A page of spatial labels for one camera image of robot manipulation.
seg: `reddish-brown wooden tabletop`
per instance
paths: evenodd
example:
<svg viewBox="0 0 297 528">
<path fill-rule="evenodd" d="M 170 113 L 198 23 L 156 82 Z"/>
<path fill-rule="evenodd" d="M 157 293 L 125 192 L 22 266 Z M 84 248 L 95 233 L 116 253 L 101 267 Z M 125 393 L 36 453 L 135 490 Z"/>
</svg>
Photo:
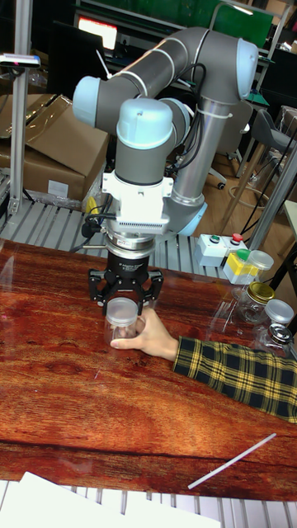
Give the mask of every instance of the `reddish-brown wooden tabletop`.
<svg viewBox="0 0 297 528">
<path fill-rule="evenodd" d="M 103 341 L 89 299 L 95 257 L 0 240 L 0 479 L 297 500 L 297 427 Z M 177 337 L 249 345 L 227 322 L 227 281 L 165 271 L 155 305 Z M 189 492 L 187 485 L 277 436 Z"/>
</svg>

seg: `robotic arm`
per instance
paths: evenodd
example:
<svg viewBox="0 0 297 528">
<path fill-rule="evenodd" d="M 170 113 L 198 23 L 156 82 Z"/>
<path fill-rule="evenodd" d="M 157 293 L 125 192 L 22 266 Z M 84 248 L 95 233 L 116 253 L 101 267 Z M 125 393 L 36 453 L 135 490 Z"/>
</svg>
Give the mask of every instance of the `robotic arm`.
<svg viewBox="0 0 297 528">
<path fill-rule="evenodd" d="M 104 174 L 102 191 L 112 194 L 115 218 L 106 222 L 109 251 L 105 272 L 90 271 L 91 297 L 104 307 L 117 290 L 136 290 L 139 313 L 156 298 L 160 272 L 147 266 L 154 236 L 191 234 L 205 209 L 202 189 L 232 105 L 247 97 L 257 66 L 257 47 L 196 27 L 169 36 L 107 81 L 84 78 L 73 97 L 74 115 L 117 135 L 115 171 Z M 154 98 L 178 79 L 199 87 L 190 126 L 187 108 L 175 99 Z M 177 179 L 164 178 L 168 154 L 185 150 Z M 98 292 L 97 284 L 107 285 Z"/>
</svg>

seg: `human arm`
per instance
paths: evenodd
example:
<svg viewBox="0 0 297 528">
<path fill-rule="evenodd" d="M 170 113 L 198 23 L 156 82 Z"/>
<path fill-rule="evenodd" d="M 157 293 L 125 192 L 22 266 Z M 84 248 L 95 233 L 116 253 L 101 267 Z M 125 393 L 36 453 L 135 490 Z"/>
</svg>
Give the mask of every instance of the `human arm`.
<svg viewBox="0 0 297 528">
<path fill-rule="evenodd" d="M 246 346 L 173 339 L 152 309 L 143 311 L 145 327 L 118 348 L 137 348 L 174 361 L 173 370 L 201 381 L 239 402 L 297 423 L 297 363 Z"/>
</svg>

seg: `yellow plaid shirt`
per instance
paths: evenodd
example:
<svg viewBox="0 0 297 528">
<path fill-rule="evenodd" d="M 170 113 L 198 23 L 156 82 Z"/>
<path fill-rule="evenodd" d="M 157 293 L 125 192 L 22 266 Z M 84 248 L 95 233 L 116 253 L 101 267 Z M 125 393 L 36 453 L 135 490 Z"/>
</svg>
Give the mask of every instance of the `yellow plaid shirt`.
<svg viewBox="0 0 297 528">
<path fill-rule="evenodd" d="M 246 346 L 180 337 L 173 370 L 297 423 L 297 362 Z"/>
</svg>

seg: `green board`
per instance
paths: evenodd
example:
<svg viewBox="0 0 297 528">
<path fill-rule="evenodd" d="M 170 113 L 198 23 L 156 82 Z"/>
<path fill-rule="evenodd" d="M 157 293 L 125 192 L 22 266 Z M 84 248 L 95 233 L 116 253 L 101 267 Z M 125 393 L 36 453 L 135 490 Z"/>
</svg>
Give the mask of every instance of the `green board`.
<svg viewBox="0 0 297 528">
<path fill-rule="evenodd" d="M 106 6 L 118 7 L 119 9 L 139 15 L 145 15 L 146 17 L 156 18 L 160 21 L 178 24 L 179 26 L 209 27 L 214 9 L 220 1 L 100 0 L 100 3 L 104 3 Z M 272 18 L 273 16 L 271 14 L 258 11 L 254 11 L 253 15 L 249 16 L 226 4 L 225 6 L 221 6 L 218 11 L 214 30 L 227 35 L 242 37 L 256 44 L 258 48 L 262 48 L 268 31 L 270 30 Z"/>
</svg>

